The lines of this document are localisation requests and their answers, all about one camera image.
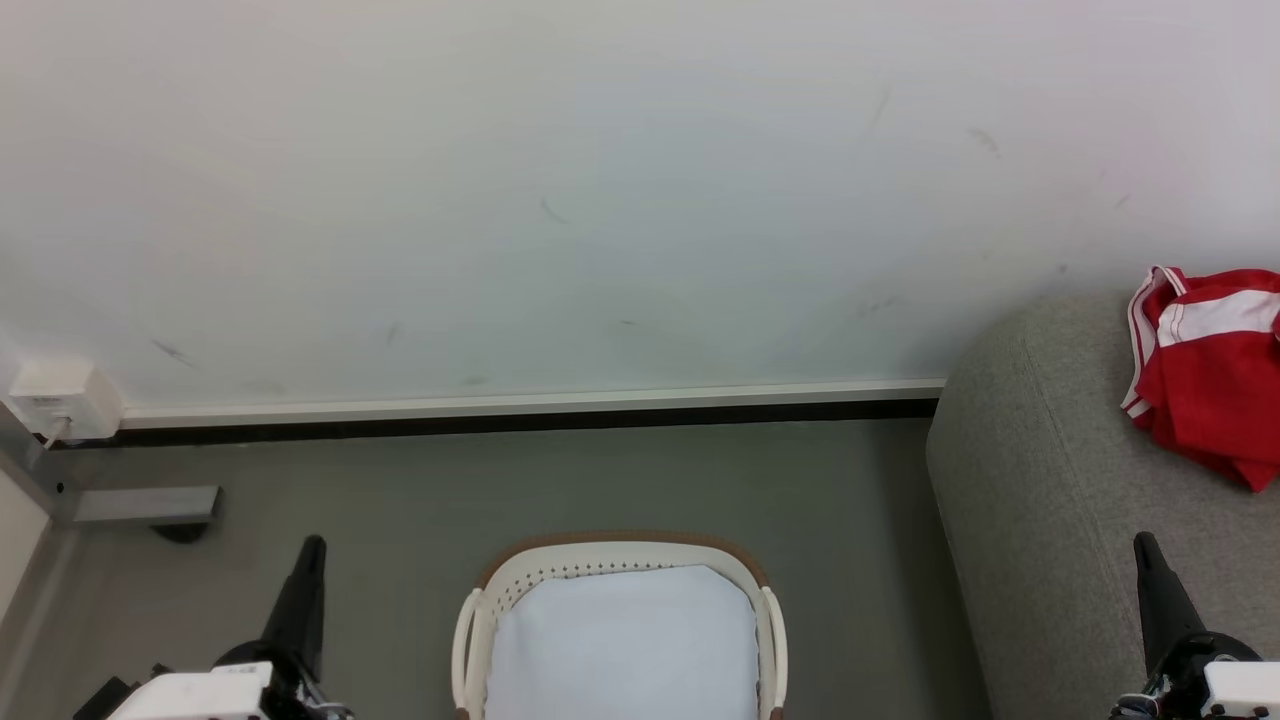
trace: white robot part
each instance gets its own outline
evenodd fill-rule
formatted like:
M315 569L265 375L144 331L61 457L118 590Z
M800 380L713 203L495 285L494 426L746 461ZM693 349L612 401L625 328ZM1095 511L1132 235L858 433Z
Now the white robot part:
M1280 662L1213 661L1204 666L1204 717L1280 715Z
M133 691L110 720L270 720L259 707L262 683L252 671L170 673Z

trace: metal bracket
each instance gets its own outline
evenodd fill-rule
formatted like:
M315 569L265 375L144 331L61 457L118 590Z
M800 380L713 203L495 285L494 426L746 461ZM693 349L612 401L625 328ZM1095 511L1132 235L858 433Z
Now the metal bracket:
M218 486L81 491L70 477L47 461L47 452L27 427L0 405L0 471L55 524L195 525L214 519L221 492Z

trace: white stripe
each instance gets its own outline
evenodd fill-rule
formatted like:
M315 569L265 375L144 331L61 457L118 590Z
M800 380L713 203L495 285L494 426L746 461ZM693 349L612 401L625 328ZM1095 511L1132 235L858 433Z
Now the white stripe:
M1125 413L1128 413L1130 418L1140 418L1147 410L1151 410L1151 404L1146 400L1139 400L1133 404L1133 407L1125 410Z
M1183 279L1179 277L1181 270L1178 268L1165 268L1162 265L1160 266L1160 270L1165 273L1166 278L1169 278L1169 284L1174 286L1174 292L1176 292L1179 297L1187 295L1187 286L1183 284Z
M1138 292L1134 293L1133 300L1129 301L1129 342L1133 345L1133 382L1129 383L1129 392L1125 393L1124 402L1120 404L1121 407L1128 407L1134 400L1138 400L1138 379L1142 377L1142 369L1147 365L1147 360L1151 360L1152 352L1156 351L1156 328L1151 327L1151 320L1142 311L1142 304L1167 279L1167 274L1158 274L1156 270L1162 270L1162 268L1152 268L1147 273L1147 279L1138 287Z
M1280 292L1242 290L1219 300L1174 302L1160 314L1161 347L1222 333L1272 334L1280 315Z

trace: red cloth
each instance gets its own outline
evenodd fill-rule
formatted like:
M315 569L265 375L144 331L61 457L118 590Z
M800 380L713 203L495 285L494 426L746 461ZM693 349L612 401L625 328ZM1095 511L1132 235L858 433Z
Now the red cloth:
M1129 332L1135 425L1253 492L1280 474L1280 274L1153 268Z

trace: black baseboard trim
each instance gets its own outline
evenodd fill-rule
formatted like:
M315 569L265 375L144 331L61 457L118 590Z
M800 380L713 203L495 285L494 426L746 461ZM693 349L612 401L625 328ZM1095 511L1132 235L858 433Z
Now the black baseboard trim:
M230 445L300 439L347 439L360 437L439 436L463 433L509 433L602 428L649 428L658 425L721 425L736 423L792 423L803 420L881 420L932 418L938 401L861 400L795 405L746 405L741 407L677 407L671 410L602 410L595 413L545 413L485 415L471 418L417 418L399 420L348 420L202 428L124 429L115 437L55 450L102 447L166 447L180 445Z

